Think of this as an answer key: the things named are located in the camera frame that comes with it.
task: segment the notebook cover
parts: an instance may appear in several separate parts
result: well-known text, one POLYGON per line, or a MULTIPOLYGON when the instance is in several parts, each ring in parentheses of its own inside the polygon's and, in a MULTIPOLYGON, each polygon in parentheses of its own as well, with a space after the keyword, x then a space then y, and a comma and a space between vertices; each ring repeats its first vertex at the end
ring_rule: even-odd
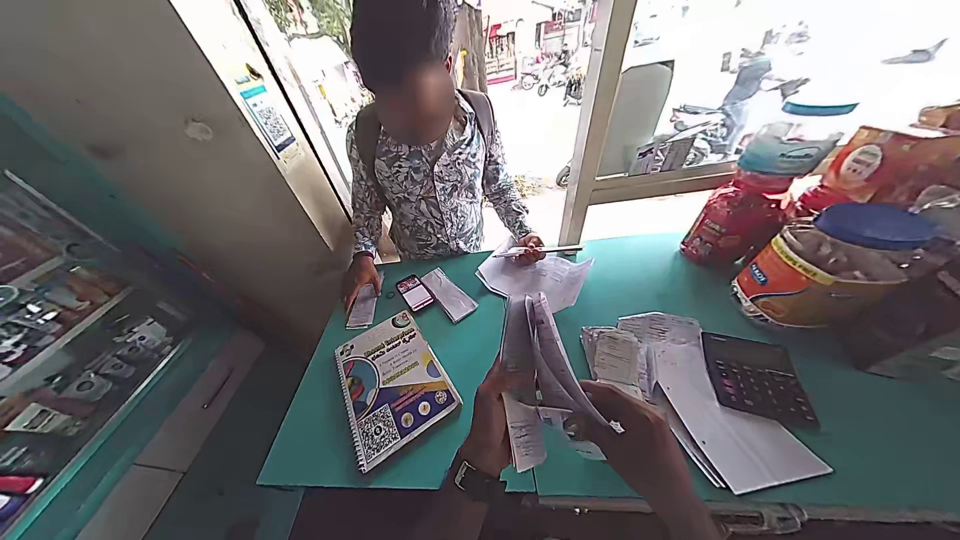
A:
POLYGON ((362 473, 461 403, 408 311, 341 345, 335 356, 362 473))

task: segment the patterned shirt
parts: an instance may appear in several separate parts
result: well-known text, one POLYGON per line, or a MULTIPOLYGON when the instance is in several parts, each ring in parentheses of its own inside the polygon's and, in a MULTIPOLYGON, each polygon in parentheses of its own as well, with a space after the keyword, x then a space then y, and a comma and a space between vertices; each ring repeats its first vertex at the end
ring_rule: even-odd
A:
POLYGON ((435 143, 410 146, 381 130, 374 152, 375 179, 367 178, 357 152, 355 124, 348 128, 354 253, 376 255, 387 207, 394 217, 390 238, 404 259, 480 251, 484 195, 515 238, 531 232, 527 208, 507 173, 500 132, 494 125, 491 147, 486 148, 473 109, 460 92, 456 95, 457 113, 446 135, 435 143))

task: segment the white paper stack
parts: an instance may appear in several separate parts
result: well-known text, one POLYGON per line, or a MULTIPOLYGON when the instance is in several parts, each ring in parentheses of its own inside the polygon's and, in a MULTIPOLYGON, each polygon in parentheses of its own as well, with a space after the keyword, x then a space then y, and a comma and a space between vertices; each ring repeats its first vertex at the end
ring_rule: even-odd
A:
POLYGON ((480 263, 477 278, 483 285, 500 296, 533 296, 542 292, 554 313, 577 303, 580 289, 593 266, 592 258, 578 263, 548 255, 543 260, 523 265, 510 258, 494 257, 506 253, 514 244, 516 242, 512 237, 507 238, 490 257, 480 263))
POLYGON ((696 320, 644 313, 621 318, 617 328, 647 347, 665 397, 660 406, 717 487, 725 483, 741 495, 833 471, 779 422, 717 403, 696 320))
MULTIPOLYGON (((383 272, 380 272, 380 282, 383 283, 383 272)), ((373 314, 376 311, 376 291, 372 283, 367 283, 357 293, 353 300, 353 307, 347 317, 347 330, 367 328, 373 323, 373 314)))
POLYGON ((583 327, 580 342, 594 379, 609 382, 627 394, 651 402, 656 379, 647 362, 647 348, 628 331, 583 327))
POLYGON ((420 279, 430 293, 440 302, 447 317, 454 324, 459 323, 461 319, 470 315, 477 309, 477 303, 460 287, 454 284, 440 268, 420 279))
POLYGON ((573 375, 546 296, 539 293, 507 299, 500 358, 521 384, 503 394, 514 466, 519 472, 546 459, 543 429, 558 430, 567 445, 587 459, 605 459, 599 447, 579 440, 568 429, 574 414, 606 423, 573 375))

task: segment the qr code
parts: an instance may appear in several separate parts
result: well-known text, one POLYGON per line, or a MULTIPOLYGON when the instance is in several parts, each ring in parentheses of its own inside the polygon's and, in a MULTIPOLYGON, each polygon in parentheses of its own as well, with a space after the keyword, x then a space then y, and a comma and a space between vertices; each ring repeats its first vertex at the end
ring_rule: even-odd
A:
POLYGON ((263 130, 274 144, 279 144, 290 136, 290 130, 283 118, 276 113, 276 109, 270 106, 261 107, 256 110, 256 115, 260 119, 263 130))
POLYGON ((372 412, 367 418, 358 422, 357 427, 360 429, 360 441, 363 443, 364 456, 368 462, 389 450, 400 440, 400 432, 396 429, 390 404, 384 404, 372 412))

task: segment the calculator buttons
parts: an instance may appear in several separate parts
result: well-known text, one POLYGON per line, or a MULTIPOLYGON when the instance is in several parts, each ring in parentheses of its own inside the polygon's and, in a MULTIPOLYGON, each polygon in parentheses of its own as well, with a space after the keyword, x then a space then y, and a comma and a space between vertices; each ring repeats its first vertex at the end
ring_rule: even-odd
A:
POLYGON ((746 366, 729 359, 712 362, 710 371, 722 405, 786 424, 817 425, 816 416, 795 375, 746 366))

